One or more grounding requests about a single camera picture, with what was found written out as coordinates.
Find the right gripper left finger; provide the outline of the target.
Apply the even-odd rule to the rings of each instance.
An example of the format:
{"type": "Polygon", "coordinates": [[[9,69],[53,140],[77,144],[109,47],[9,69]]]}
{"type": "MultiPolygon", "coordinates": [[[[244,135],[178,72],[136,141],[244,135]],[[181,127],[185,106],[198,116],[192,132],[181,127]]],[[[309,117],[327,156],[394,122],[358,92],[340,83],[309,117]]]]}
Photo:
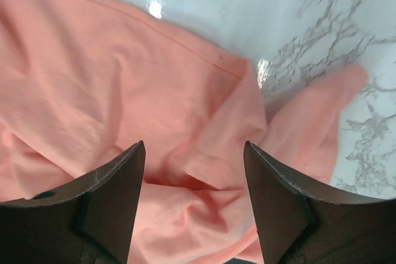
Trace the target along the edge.
{"type": "Polygon", "coordinates": [[[1,263],[127,263],[145,166],[138,142],[31,199],[1,204],[1,263]]]}

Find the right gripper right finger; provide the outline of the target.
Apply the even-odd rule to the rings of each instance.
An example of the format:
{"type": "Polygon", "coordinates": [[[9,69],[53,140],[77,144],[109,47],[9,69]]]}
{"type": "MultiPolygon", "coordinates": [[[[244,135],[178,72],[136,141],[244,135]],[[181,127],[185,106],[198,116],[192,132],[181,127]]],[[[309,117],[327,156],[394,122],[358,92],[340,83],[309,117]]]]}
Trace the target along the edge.
{"type": "Polygon", "coordinates": [[[251,142],[243,157],[265,263],[395,262],[395,200],[322,183],[251,142]]]}

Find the pink t shirt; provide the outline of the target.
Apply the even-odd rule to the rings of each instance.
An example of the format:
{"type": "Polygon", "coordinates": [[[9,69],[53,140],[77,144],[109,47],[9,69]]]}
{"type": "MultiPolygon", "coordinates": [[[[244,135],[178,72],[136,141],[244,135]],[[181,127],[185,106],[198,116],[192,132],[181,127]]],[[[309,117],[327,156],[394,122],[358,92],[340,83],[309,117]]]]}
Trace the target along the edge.
{"type": "Polygon", "coordinates": [[[244,173],[254,142],[322,182],[350,65],[265,116],[251,63],[117,0],[1,0],[1,200],[146,147],[130,263],[262,263],[244,173]]]}

